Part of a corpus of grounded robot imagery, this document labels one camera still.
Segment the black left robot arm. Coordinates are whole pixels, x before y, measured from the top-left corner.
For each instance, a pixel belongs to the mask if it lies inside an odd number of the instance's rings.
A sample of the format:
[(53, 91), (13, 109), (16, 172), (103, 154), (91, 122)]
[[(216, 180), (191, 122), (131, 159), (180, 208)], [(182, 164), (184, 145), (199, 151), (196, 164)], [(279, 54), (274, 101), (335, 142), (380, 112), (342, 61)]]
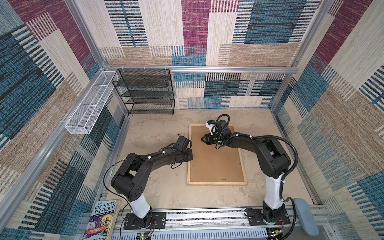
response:
[(157, 152), (127, 155), (112, 177), (111, 187), (129, 204), (134, 220), (138, 221), (141, 227), (147, 227), (153, 221), (153, 209), (144, 196), (144, 190), (151, 172), (164, 166), (174, 169), (176, 164), (181, 165), (192, 160), (192, 141), (179, 135), (175, 143)]

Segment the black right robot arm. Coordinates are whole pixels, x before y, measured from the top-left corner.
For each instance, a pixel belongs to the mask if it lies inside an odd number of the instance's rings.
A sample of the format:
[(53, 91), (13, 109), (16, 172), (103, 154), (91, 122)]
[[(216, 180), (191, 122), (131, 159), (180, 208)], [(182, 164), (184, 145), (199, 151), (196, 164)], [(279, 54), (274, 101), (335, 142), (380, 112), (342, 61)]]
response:
[(266, 195), (261, 215), (267, 225), (275, 224), (285, 214), (283, 189), (285, 178), (298, 164), (298, 152), (292, 143), (278, 136), (253, 137), (231, 132), (229, 121), (209, 120), (206, 122), (209, 133), (202, 137), (207, 145), (216, 148), (228, 146), (243, 149), (257, 155), (259, 166), (266, 176)]

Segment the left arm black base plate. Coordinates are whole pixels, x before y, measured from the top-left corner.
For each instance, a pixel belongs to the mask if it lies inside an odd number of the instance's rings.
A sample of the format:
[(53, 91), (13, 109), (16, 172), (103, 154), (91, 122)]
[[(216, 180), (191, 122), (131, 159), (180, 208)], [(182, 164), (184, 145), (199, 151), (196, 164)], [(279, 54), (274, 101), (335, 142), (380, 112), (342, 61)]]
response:
[(149, 229), (164, 229), (166, 226), (166, 212), (149, 212), (143, 219), (140, 219), (133, 213), (128, 213), (125, 216), (123, 229), (124, 230), (149, 230)]

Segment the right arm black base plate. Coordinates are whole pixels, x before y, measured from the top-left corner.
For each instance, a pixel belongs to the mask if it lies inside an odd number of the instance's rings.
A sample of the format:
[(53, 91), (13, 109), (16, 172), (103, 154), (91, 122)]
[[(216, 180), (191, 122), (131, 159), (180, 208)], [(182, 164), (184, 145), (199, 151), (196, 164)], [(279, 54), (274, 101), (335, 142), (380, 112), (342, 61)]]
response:
[(290, 216), (288, 215), (286, 210), (284, 210), (279, 217), (269, 221), (266, 221), (264, 219), (264, 216), (262, 214), (262, 209), (246, 208), (244, 210), (244, 214), (248, 218), (250, 226), (290, 225), (291, 224)]

